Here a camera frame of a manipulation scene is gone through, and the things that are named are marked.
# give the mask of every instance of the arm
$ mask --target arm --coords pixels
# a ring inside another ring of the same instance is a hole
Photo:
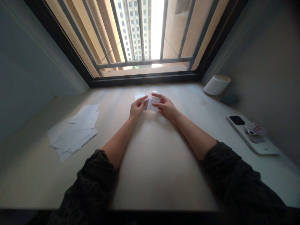
[[[77,180],[65,192],[60,208],[51,214],[48,224],[97,223],[103,217],[125,145],[140,119],[146,102],[139,98],[131,105],[129,119],[102,148],[86,160]]]
[[[230,147],[216,141],[179,112],[165,96],[158,107],[184,134],[204,171],[210,176],[215,196],[223,203],[229,220],[238,223],[293,223],[299,210],[286,207],[280,197],[265,185],[260,174]]]

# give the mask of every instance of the desk surface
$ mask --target desk surface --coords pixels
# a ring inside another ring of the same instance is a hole
[[[58,208],[86,158],[116,133],[131,103],[157,91],[195,124],[233,148],[262,181],[289,206],[300,207],[300,173],[283,154],[252,153],[225,120],[237,111],[203,92],[198,83],[113,87],[82,96],[56,97],[1,145],[0,208]],[[75,115],[83,105],[99,104],[98,134],[60,163],[46,131]],[[143,112],[120,165],[111,209],[217,210],[218,206],[189,145],[168,119]]]

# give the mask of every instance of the gray wall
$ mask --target gray wall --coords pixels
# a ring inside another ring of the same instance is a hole
[[[89,87],[22,0],[0,0],[0,21],[1,143],[54,96]]]
[[[290,5],[274,1],[258,9],[259,4],[249,2],[203,81],[213,74],[231,77],[225,93],[239,98],[236,108],[262,124],[300,167],[299,18]]]

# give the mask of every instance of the dark sleeve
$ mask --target dark sleeve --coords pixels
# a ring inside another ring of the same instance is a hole
[[[77,173],[77,180],[66,191],[60,208],[48,224],[88,224],[101,219],[118,170],[104,151],[96,150]]]
[[[231,215],[230,220],[243,224],[294,223],[299,220],[300,210],[287,207],[261,181],[260,173],[224,143],[217,142],[200,163],[212,180],[215,196]]]

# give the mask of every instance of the small blue object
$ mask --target small blue object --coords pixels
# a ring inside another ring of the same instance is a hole
[[[224,104],[226,105],[233,105],[235,103],[238,102],[238,99],[236,97],[232,97],[232,96],[229,96],[229,95],[225,95],[222,99],[221,99],[221,102],[223,102]]]

